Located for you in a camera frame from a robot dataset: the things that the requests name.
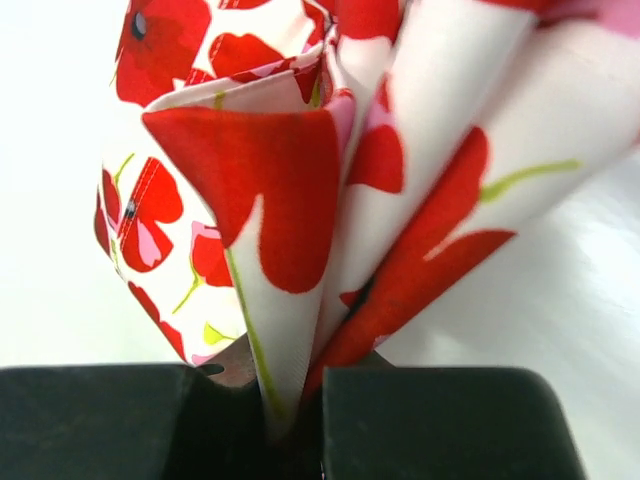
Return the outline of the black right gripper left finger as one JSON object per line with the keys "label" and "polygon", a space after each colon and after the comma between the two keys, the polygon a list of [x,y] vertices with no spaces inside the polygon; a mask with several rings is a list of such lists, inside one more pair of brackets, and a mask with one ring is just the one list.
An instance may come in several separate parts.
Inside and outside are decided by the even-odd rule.
{"label": "black right gripper left finger", "polygon": [[5,479],[271,479],[256,369],[240,338],[201,367],[1,372]]}

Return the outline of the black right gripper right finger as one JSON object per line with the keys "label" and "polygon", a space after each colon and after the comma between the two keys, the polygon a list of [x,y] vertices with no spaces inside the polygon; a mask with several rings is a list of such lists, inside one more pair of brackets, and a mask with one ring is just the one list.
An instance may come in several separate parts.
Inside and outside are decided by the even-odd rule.
{"label": "black right gripper right finger", "polygon": [[302,479],[583,479],[551,385],[521,367],[330,367]]}

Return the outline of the white red floral skirt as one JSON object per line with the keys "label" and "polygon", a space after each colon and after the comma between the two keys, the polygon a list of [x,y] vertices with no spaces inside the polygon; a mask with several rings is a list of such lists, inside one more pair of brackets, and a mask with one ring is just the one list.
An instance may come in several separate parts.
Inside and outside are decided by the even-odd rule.
{"label": "white red floral skirt", "polygon": [[270,437],[639,141],[635,1],[132,1],[94,231]]}

